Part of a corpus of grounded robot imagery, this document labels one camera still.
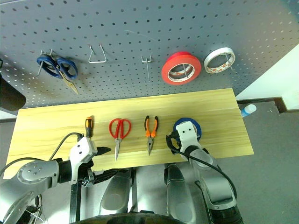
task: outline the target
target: wooden table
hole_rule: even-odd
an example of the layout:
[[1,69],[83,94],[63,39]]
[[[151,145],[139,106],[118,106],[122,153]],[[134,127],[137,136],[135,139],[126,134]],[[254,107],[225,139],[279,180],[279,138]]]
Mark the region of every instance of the wooden table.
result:
[[[165,141],[165,135],[182,117],[193,118],[200,124],[199,142],[215,158],[253,154],[233,90],[221,89],[19,110],[7,163],[21,157],[48,160],[65,135],[85,133],[85,119],[91,115],[94,116],[92,140],[98,147],[112,148],[109,153],[93,158],[96,171],[183,161],[180,155],[172,155]],[[152,125],[154,117],[159,117],[150,156],[143,126],[146,115]],[[127,118],[132,123],[130,134],[121,142],[117,161],[114,161],[115,142],[108,131],[114,118]],[[55,158],[67,160],[76,138],[68,138]],[[27,162],[12,165],[4,177],[11,178]]]

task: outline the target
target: metal pegboard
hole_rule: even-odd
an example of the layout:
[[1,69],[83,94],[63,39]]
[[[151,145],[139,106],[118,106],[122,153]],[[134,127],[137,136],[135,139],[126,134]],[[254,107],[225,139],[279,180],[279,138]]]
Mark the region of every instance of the metal pegboard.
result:
[[[238,94],[299,41],[296,0],[28,0],[2,1],[0,11],[2,75],[26,96],[25,107],[227,87]],[[99,43],[108,61],[89,64],[88,44],[97,53],[92,60],[103,59]],[[163,82],[171,54],[189,51],[203,65],[221,47],[234,50],[237,74],[203,68],[189,84]],[[49,49],[77,64],[79,96],[45,72],[32,79],[36,58]],[[150,55],[148,82],[141,56]]]

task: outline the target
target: red scissors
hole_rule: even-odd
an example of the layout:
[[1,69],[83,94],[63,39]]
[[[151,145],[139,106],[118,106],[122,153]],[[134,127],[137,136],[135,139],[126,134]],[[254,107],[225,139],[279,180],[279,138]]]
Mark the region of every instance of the red scissors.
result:
[[[117,121],[117,126],[116,126],[116,130],[115,130],[115,133],[113,134],[112,132],[112,124]],[[128,131],[127,133],[124,135],[123,134],[123,130],[124,130],[124,123],[128,123],[129,125],[129,128],[128,128]],[[126,138],[126,136],[129,134],[131,130],[131,122],[127,119],[120,119],[120,118],[116,118],[114,120],[112,120],[109,124],[109,132],[111,134],[111,136],[114,138],[115,140],[115,161],[117,159],[117,156],[118,156],[118,152],[120,150],[120,143],[121,141]]]

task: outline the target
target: blue tape roll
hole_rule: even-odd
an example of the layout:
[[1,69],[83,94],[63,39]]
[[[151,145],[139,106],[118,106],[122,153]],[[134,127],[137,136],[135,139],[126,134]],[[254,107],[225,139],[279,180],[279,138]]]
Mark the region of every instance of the blue tape roll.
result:
[[199,123],[196,122],[196,120],[192,119],[192,118],[181,118],[179,120],[177,120],[176,123],[174,123],[174,126],[173,126],[173,131],[176,131],[176,126],[183,123],[183,122],[186,122],[186,121],[190,121],[195,127],[196,127],[196,130],[197,130],[197,141],[200,140],[201,138],[201,128],[200,128],[200,125]]

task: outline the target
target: bottle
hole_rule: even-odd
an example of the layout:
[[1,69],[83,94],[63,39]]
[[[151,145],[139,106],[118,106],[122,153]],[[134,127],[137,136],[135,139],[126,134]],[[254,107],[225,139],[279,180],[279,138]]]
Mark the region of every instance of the bottle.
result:
[[249,104],[248,106],[241,109],[241,116],[246,117],[247,115],[250,115],[254,111],[256,111],[256,106],[253,104]]

